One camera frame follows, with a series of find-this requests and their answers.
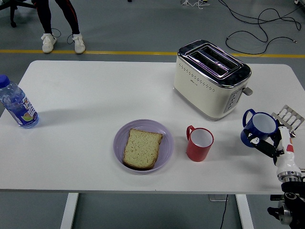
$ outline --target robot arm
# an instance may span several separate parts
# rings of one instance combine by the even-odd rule
[[[244,133],[256,149],[273,158],[278,168],[276,173],[282,182],[284,195],[277,199],[278,208],[268,208],[268,213],[291,229],[305,229],[305,177],[295,163],[289,129],[278,124],[277,132],[271,136],[274,145],[253,136],[246,129]]]

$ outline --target red stripe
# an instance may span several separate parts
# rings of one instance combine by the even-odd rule
[[[294,153],[294,148],[292,145],[288,145],[286,150]]]
[[[75,21],[78,22],[78,21],[77,21],[76,14],[75,14],[75,11],[73,10],[72,3],[70,2],[70,0],[66,0],[66,2],[67,2],[67,5],[69,6],[70,10],[72,11],[72,13],[73,13],[73,15],[74,15]]]

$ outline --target black leggings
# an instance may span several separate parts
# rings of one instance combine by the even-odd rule
[[[73,34],[79,34],[77,16],[70,0],[55,0],[61,8],[63,15],[71,26]],[[49,0],[35,0],[34,5],[37,7],[39,20],[45,33],[51,33],[51,11],[49,8]]]

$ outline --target white table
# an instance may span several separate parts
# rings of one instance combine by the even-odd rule
[[[286,65],[249,66],[253,95],[213,122],[173,89],[175,63],[35,61],[20,87],[41,119],[22,129],[7,111],[1,116],[0,189],[282,194],[273,160],[241,142],[242,117],[285,104],[305,116],[305,92]],[[145,175],[121,166],[112,148],[118,130],[136,119],[160,122],[174,138],[169,162]],[[189,125],[215,137],[203,162],[185,154]],[[305,167],[305,125],[296,135],[295,161]]]

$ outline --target person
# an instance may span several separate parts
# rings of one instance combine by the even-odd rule
[[[36,6],[37,14],[39,20],[44,29],[44,34],[41,37],[43,40],[42,51],[44,53],[50,53],[53,51],[54,44],[57,38],[53,36],[51,29],[51,10],[49,7],[49,0],[32,0],[33,4]],[[85,51],[86,47],[82,39],[82,35],[79,31],[77,16],[74,7],[72,6],[70,0],[55,0],[55,2],[61,8],[64,17],[69,23],[72,29],[72,39],[75,44],[75,52],[81,54]]]

